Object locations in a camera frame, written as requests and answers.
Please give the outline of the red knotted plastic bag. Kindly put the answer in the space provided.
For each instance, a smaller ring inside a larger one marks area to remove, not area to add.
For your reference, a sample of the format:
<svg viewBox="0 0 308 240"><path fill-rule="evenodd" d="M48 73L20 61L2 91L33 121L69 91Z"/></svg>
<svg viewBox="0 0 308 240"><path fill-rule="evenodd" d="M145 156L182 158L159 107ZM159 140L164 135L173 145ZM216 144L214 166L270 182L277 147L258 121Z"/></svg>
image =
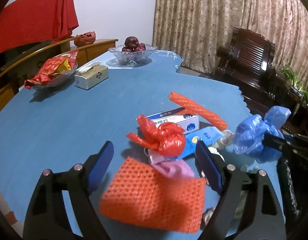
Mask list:
<svg viewBox="0 0 308 240"><path fill-rule="evenodd" d="M178 157L186 145L185 130L173 122L163 122L158 127L144 115L137 117L143 138L136 133L126 135L132 142L154 150L164 157Z"/></svg>

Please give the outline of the pale green rubber glove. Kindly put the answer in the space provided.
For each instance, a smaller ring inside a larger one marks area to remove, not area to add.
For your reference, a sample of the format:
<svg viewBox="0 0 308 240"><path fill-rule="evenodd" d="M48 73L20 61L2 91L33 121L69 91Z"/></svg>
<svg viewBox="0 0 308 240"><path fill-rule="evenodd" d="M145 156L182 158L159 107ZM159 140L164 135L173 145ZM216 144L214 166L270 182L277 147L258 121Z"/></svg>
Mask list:
<svg viewBox="0 0 308 240"><path fill-rule="evenodd" d="M250 172L250 173L257 173L258 170L259 170L259 167L257 165L254 166L251 170L248 170L247 164L241 166L240 168L240 171ZM239 195L239 203L235 210L234 219L240 219L242 217L246 198L247 198L247 191L245 190L245 184L243 184L241 187L240 195Z"/></svg>

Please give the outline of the orange foam net long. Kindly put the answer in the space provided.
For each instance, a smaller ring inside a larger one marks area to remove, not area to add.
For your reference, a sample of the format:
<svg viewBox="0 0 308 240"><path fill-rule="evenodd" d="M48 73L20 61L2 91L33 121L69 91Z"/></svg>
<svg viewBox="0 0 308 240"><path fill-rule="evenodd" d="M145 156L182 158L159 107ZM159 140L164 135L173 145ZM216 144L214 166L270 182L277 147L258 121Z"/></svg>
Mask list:
<svg viewBox="0 0 308 240"><path fill-rule="evenodd" d="M187 98L186 96L172 91L168 95L168 98L172 102L184 107L189 112L201 116L202 118L210 122L213 126L218 128L220 131L224 131L228 128L228 124L224 120L222 120L219 115L204 108L203 106Z"/></svg>

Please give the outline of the red cloth cover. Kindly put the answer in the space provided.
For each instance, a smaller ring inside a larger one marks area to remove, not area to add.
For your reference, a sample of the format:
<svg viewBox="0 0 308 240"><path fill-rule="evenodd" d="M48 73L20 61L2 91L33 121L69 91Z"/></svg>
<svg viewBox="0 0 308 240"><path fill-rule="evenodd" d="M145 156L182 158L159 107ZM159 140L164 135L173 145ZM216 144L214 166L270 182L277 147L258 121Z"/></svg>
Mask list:
<svg viewBox="0 0 308 240"><path fill-rule="evenodd" d="M74 0L15 0L0 13L0 53L68 37L78 26Z"/></svg>

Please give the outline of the red snack packet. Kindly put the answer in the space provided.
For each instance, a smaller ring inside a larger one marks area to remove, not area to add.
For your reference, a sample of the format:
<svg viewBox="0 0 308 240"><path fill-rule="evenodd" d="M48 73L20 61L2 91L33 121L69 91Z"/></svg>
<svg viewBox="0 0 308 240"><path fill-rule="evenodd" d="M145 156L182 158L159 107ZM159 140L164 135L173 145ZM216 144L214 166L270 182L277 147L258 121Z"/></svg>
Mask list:
<svg viewBox="0 0 308 240"><path fill-rule="evenodd" d="M24 87L31 89L36 84L46 85L52 79L61 75L62 72L72 70L76 63L77 55L78 51L74 50L71 53L65 53L47 59L32 79L25 80Z"/></svg>

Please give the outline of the blue white cotton pad box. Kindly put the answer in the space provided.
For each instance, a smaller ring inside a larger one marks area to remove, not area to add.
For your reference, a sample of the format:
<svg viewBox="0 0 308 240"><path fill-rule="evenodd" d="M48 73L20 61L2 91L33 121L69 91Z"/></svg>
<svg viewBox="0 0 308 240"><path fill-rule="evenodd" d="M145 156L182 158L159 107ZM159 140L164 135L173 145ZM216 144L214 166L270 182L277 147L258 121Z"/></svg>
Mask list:
<svg viewBox="0 0 308 240"><path fill-rule="evenodd" d="M147 116L147 118L152 120L155 123L156 127L165 122L173 122L175 124L178 124L182 129L185 130L184 134L199 130L198 115L189 113L183 107L149 115Z"/></svg>

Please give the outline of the floral beige curtain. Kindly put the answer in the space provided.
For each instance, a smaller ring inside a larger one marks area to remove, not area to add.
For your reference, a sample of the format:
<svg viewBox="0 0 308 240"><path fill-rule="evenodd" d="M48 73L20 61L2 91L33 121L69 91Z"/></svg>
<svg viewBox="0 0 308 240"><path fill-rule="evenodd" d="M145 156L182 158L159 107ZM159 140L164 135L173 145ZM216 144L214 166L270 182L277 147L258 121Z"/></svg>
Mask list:
<svg viewBox="0 0 308 240"><path fill-rule="evenodd" d="M301 0L157 0L153 44L176 52L190 69L213 73L216 50L230 43L234 28L274 43L274 66L291 66L308 82L308 11Z"/></svg>

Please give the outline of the blue hand cream tube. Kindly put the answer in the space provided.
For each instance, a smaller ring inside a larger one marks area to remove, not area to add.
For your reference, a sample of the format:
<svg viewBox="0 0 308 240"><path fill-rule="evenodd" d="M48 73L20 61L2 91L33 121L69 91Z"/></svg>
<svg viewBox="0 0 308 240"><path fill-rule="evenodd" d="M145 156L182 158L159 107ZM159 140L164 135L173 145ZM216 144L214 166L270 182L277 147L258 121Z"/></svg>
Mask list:
<svg viewBox="0 0 308 240"><path fill-rule="evenodd" d="M199 141L204 142L207 147L222 150L232 144L234 135L235 134L228 129L221 132L214 126L206 126L205 128L188 133L185 135L185 149L183 150L183 153L176 158L176 160L184 159L189 155L194 154L196 145Z"/></svg>

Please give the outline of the pink plastic bag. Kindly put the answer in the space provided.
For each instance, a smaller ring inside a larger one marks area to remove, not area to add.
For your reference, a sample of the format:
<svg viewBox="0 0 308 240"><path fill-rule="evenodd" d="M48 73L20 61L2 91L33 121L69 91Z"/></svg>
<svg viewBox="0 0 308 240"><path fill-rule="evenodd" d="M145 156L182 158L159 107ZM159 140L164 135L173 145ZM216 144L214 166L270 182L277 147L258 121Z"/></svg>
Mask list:
<svg viewBox="0 0 308 240"><path fill-rule="evenodd" d="M192 168L183 160L168 159L152 149L144 148L149 164L161 175L169 179L181 180L194 178Z"/></svg>

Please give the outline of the blue plastic bag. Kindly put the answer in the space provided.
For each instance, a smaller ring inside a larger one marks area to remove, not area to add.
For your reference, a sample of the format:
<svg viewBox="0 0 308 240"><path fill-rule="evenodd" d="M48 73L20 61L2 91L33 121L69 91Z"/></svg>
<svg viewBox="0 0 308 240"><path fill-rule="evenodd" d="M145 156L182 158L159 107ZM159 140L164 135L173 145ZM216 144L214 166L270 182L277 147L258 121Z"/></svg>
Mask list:
<svg viewBox="0 0 308 240"><path fill-rule="evenodd" d="M282 106L273 106L264 117L259 114L244 119L236 128L232 140L236 154L254 158L258 163L278 160L282 153L273 148L263 146L262 140L266 133L283 138L280 128L284 126L291 111Z"/></svg>

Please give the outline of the black trash bag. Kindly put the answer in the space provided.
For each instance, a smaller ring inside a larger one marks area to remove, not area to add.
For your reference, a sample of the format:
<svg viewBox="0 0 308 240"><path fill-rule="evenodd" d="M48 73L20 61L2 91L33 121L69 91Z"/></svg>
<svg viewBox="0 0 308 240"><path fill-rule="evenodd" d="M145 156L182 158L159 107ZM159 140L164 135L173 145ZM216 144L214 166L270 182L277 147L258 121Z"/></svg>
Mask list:
<svg viewBox="0 0 308 240"><path fill-rule="evenodd" d="M281 157L279 179L288 239L308 239L308 161Z"/></svg>

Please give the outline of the tissue box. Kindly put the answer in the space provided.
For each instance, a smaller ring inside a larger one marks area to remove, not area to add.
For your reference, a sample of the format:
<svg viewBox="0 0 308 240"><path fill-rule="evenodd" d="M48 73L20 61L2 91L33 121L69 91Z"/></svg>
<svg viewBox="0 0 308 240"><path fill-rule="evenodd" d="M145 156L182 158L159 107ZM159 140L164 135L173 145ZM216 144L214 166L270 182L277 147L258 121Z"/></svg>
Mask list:
<svg viewBox="0 0 308 240"><path fill-rule="evenodd" d="M75 85L78 88L89 90L102 81L108 79L109 71L107 66L101 62L95 62L81 66L75 73Z"/></svg>

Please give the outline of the glass fruit bowl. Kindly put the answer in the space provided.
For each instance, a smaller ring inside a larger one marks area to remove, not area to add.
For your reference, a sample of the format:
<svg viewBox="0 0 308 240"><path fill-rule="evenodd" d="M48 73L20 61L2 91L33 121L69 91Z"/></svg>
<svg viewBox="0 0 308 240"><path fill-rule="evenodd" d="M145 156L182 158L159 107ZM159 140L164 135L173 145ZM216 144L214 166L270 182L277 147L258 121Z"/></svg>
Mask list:
<svg viewBox="0 0 308 240"><path fill-rule="evenodd" d="M123 45L109 48L108 51L114 55L119 64L123 66L141 65L148 62L149 57L157 50L156 46L145 44L146 49L135 52L123 51Z"/></svg>

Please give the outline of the blue table cloth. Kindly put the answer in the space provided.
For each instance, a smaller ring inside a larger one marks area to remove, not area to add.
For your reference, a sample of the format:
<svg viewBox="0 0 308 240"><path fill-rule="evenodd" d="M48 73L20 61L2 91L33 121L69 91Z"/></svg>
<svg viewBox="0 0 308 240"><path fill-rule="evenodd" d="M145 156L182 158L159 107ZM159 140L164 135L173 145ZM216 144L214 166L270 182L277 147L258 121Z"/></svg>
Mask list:
<svg viewBox="0 0 308 240"><path fill-rule="evenodd" d="M112 69L90 90L73 81L57 91L23 89L0 112L0 193L24 223L43 170L63 172L97 153L106 141L114 157L102 184L91 195L94 207L128 156L146 161L127 134L138 130L138 115L174 109L175 91L217 113L234 131L250 115L238 87L178 74L167 56L133 69Z"/></svg>

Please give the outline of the dark red apples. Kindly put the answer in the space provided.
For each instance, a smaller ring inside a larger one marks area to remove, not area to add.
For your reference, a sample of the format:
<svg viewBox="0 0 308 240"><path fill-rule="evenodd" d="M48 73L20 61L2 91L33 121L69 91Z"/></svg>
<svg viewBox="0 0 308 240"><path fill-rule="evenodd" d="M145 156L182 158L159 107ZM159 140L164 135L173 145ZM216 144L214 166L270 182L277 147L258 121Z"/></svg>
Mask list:
<svg viewBox="0 0 308 240"><path fill-rule="evenodd" d="M135 36L130 36L125 39L124 47L122 51L124 52L136 52L136 51L144 51L146 50L146 46L144 43L140 43L139 40Z"/></svg>

